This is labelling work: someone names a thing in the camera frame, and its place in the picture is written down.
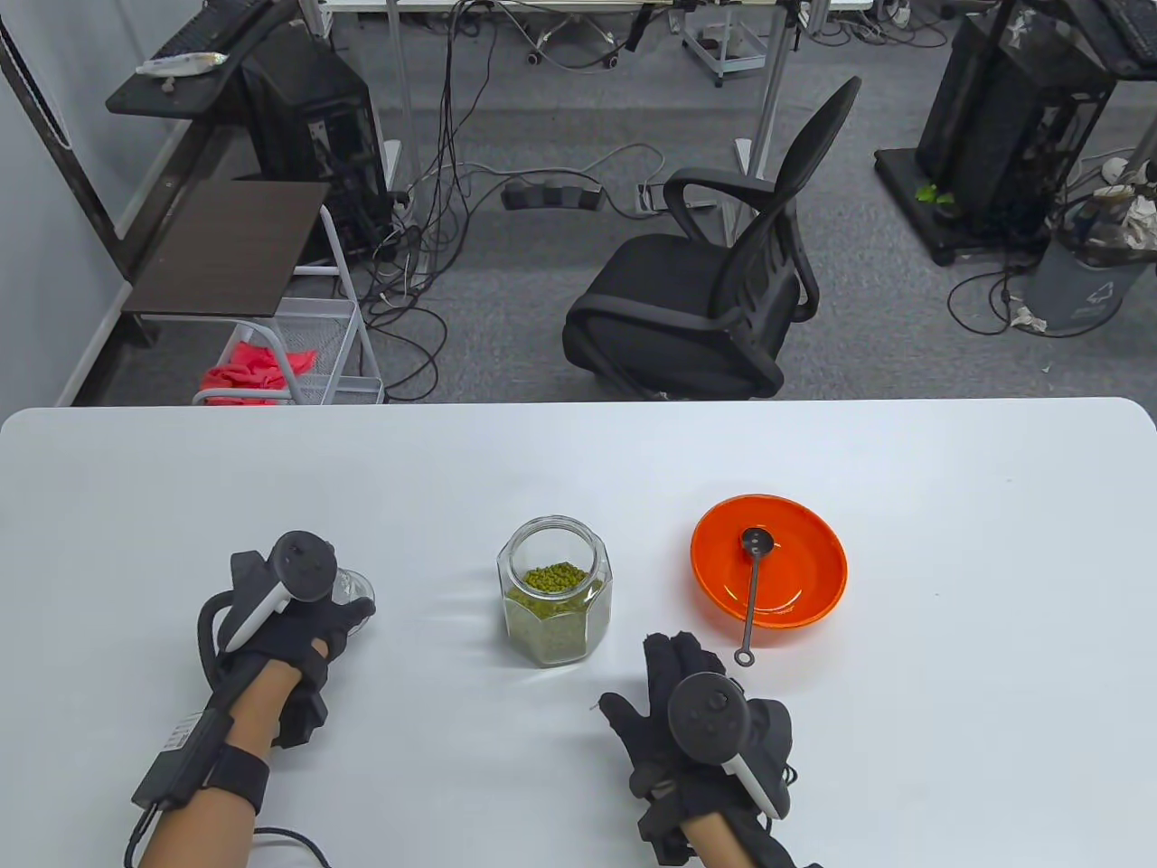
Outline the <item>person's left hand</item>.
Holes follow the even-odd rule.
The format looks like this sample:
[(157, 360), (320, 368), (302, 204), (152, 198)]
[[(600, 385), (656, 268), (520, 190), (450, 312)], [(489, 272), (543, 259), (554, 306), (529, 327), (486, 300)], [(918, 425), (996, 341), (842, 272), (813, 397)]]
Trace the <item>person's left hand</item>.
[(303, 556), (278, 561), (239, 552), (230, 573), (231, 590), (207, 599), (198, 616), (198, 652), (212, 689), (243, 665), (279, 662), (300, 674), (297, 693), (318, 694), (352, 632), (376, 612), (371, 597), (336, 602), (339, 568), (330, 554), (309, 565)]

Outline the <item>person's right hand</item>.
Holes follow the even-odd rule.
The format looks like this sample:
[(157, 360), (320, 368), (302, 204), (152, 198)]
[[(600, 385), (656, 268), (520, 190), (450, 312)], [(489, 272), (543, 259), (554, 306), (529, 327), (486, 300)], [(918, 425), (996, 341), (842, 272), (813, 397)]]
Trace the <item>person's right hand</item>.
[(662, 806), (675, 826), (729, 810), (784, 818), (794, 745), (784, 703), (747, 698), (687, 631), (649, 634), (642, 648), (647, 712), (616, 692), (597, 703), (632, 763), (632, 793)]

